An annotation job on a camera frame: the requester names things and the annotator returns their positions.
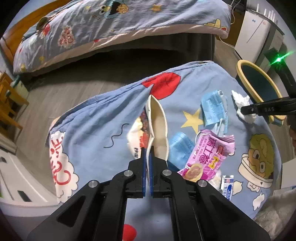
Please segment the disposable face mask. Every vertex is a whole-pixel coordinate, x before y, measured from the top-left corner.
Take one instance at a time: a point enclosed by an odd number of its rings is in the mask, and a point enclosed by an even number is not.
[[[194,143],[183,132],[176,133],[169,140],[168,166],[169,163],[172,163],[178,168],[178,171],[183,169],[194,146]]]
[[[202,97],[205,129],[212,130],[219,137],[227,133],[227,97],[221,90],[215,90]]]

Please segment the wooden floor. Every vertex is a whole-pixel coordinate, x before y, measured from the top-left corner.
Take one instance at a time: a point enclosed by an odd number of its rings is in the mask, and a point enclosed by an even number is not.
[[[29,106],[20,111],[17,121],[24,129],[15,133],[17,156],[31,174],[55,194],[45,147],[53,119],[88,98],[115,90],[144,77],[186,63],[172,51],[123,50],[96,54],[38,77],[30,87]],[[237,62],[233,49],[216,41],[214,61],[232,77]],[[272,127],[283,161],[293,158],[286,127]]]

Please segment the blanket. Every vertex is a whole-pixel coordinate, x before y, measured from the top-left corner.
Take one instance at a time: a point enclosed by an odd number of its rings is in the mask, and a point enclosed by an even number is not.
[[[145,36],[208,33],[227,38],[229,6],[222,0],[71,1],[33,26],[15,53],[15,74],[34,72],[65,59]]]
[[[273,180],[281,168],[279,151],[263,117],[252,124],[238,118],[231,90],[243,96],[246,93],[211,61],[191,62],[94,96],[57,119],[48,143],[59,202],[67,201],[92,179],[104,182],[127,169],[134,159],[127,133],[149,95],[164,110],[168,139],[183,132],[194,142],[204,127],[201,98],[216,89],[228,97],[227,135],[234,135],[236,147],[220,169],[222,175],[234,175],[231,202],[254,218],[274,189]],[[146,197],[128,199],[125,223],[137,230],[136,240],[173,240],[168,200],[152,199],[148,185]]]

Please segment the wooden bed frame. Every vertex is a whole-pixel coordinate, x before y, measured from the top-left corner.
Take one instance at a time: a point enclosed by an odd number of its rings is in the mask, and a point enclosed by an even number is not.
[[[71,0],[56,0],[30,13],[19,22],[17,22],[11,29],[6,31],[0,39],[0,46],[6,55],[7,59],[13,64],[15,52],[22,41],[22,37],[27,30],[37,23],[40,18],[44,17],[51,11],[64,6]]]

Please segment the blue gripper pad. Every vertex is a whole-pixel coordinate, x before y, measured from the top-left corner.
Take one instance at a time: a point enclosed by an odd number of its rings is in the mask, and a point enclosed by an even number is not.
[[[146,195],[146,149],[143,150],[143,179],[142,179],[142,192],[143,192],[143,197]]]
[[[153,196],[153,166],[152,166],[151,153],[149,153],[149,185],[150,185],[150,196]]]

